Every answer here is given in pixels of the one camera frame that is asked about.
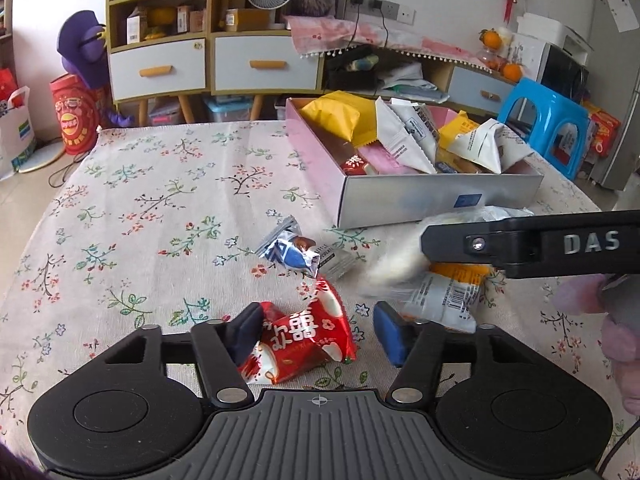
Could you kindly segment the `pink gloved right hand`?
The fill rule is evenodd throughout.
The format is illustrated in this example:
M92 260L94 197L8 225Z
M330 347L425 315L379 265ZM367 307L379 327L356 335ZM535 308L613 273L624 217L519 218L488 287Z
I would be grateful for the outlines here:
M605 313L601 348L611 362L624 409L639 415L639 275L583 275L563 283L553 299L570 315Z

